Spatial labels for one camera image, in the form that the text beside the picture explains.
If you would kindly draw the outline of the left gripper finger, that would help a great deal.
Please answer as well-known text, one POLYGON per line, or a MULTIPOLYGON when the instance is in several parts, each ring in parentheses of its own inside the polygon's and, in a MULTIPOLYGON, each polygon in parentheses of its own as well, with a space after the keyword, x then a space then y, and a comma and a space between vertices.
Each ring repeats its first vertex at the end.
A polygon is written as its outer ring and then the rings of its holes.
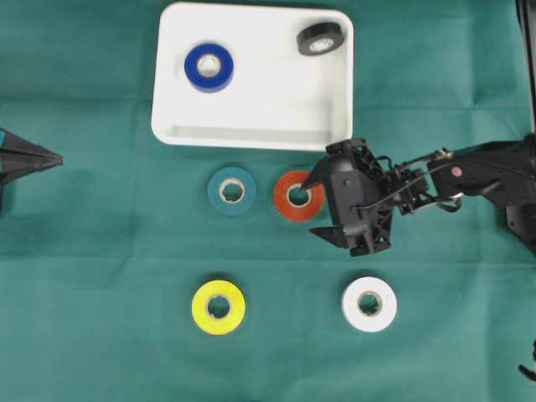
POLYGON ((59 154, 29 142, 4 128, 1 128, 1 152, 13 155, 43 157, 60 162, 63 161, 63 157, 59 154))
POLYGON ((63 160, 54 159, 49 162, 37 162, 37 163, 18 163, 18 162, 2 162, 1 167, 1 203, 3 203, 3 193, 5 187, 12 181, 27 176, 32 173, 42 172, 57 166, 61 166, 63 160))

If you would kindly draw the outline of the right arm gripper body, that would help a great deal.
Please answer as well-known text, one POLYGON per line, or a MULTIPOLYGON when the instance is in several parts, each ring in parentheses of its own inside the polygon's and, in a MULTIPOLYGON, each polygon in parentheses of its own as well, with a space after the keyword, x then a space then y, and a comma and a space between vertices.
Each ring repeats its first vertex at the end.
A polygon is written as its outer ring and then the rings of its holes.
POLYGON ((363 139, 335 142, 326 151, 333 243, 351 256, 387 250, 394 207, 380 201, 385 196, 385 171, 363 139))

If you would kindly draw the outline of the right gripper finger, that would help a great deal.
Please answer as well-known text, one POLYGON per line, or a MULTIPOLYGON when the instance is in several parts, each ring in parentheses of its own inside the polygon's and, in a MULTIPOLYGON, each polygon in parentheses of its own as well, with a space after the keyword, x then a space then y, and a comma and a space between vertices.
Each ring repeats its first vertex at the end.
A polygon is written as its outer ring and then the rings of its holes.
POLYGON ((318 161, 309 172, 307 178, 301 184, 302 188, 315 188, 322 185, 324 188, 332 188, 332 158, 324 157, 318 161))
POLYGON ((348 238, 339 226, 310 228, 309 232, 338 248, 349 248, 348 238))

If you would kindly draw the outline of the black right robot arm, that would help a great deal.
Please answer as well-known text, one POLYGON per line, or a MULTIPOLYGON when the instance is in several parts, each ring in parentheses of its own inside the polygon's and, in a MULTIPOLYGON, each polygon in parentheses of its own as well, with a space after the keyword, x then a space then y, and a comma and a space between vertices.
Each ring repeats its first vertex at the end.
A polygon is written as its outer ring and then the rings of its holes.
POLYGON ((483 197, 506 214, 506 226, 535 249, 535 134, 520 141, 445 148, 400 165, 381 166, 364 139, 335 142, 307 174, 302 189, 323 186, 332 226, 314 235, 352 256, 391 246, 393 212, 413 214, 427 206, 448 213, 463 197, 483 197))

